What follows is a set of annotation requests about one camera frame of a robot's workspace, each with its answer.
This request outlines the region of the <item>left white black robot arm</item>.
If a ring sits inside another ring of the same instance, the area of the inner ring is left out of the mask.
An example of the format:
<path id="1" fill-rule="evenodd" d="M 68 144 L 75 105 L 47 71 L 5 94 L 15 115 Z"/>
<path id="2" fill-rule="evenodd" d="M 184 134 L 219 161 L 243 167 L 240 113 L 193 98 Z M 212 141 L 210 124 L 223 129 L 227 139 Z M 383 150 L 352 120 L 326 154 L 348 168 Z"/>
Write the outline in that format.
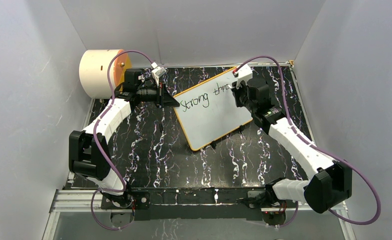
<path id="1" fill-rule="evenodd" d="M 124 81 L 114 88 L 114 98 L 91 124 L 69 136 L 69 170 L 95 183 L 100 193 L 118 208 L 128 208 L 136 198 L 111 161 L 108 143 L 119 125 L 137 105 L 152 102 L 158 108 L 175 108 L 179 103 L 163 81 L 145 85 L 142 69 L 130 68 Z"/>

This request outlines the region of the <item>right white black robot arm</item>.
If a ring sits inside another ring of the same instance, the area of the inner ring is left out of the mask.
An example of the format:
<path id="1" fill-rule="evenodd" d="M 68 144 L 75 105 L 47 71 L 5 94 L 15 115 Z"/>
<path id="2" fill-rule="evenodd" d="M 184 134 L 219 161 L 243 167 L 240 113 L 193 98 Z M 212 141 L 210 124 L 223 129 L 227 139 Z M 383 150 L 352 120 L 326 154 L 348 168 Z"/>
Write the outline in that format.
<path id="1" fill-rule="evenodd" d="M 246 108 L 254 123 L 281 144 L 307 175 L 305 181 L 281 177 L 268 183 L 265 199 L 270 206 L 278 207 L 285 200 L 298 201 L 321 214 L 351 197 L 352 169 L 316 151 L 303 134 L 292 129 L 292 122 L 273 99 L 274 91 L 265 79 L 233 82 L 231 91 L 236 106 Z"/>

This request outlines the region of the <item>yellow framed whiteboard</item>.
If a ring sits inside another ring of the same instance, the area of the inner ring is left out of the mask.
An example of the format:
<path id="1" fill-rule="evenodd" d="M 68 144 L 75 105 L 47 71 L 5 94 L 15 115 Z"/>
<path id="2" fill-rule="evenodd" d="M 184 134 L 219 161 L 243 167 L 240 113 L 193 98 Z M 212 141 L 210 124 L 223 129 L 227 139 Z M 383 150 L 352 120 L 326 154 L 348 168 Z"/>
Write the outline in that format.
<path id="1" fill-rule="evenodd" d="M 198 151 L 252 121 L 237 107 L 231 91 L 236 78 L 231 68 L 174 96 L 174 108 L 191 150 Z"/>

